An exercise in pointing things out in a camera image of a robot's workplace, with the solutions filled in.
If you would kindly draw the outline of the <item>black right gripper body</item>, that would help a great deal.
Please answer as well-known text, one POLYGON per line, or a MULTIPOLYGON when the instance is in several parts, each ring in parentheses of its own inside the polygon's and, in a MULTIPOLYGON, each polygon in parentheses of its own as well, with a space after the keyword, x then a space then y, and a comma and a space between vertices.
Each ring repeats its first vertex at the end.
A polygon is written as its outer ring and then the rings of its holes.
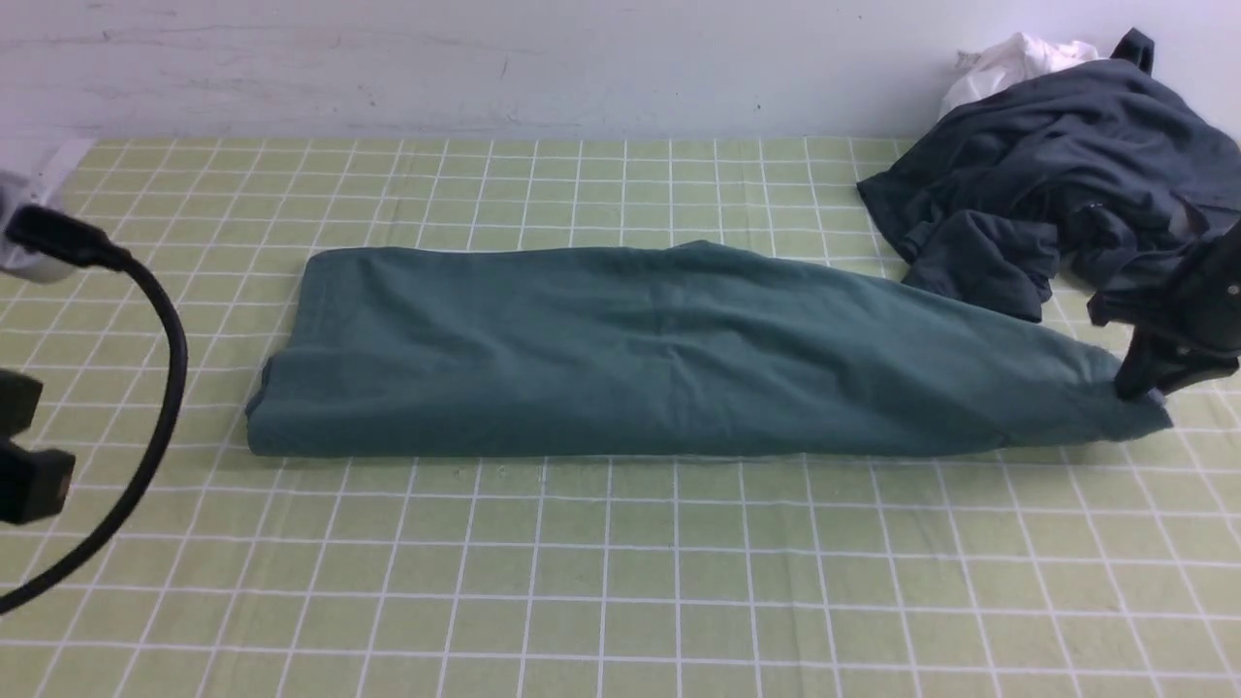
POLYGON ((1239 371, 1240 226, 1193 245, 1162 286, 1091 296, 1090 320, 1131 325, 1117 397, 1172 395, 1239 371))

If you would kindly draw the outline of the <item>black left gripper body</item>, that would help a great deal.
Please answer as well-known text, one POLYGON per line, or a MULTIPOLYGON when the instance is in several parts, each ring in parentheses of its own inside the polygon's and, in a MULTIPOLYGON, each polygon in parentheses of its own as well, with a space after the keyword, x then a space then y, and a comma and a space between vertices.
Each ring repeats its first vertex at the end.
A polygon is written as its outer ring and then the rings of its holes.
POLYGON ((27 525, 65 508, 74 479, 74 455, 58 448, 27 450, 16 443, 31 428, 43 383, 26 374, 1 374, 1 520, 27 525))

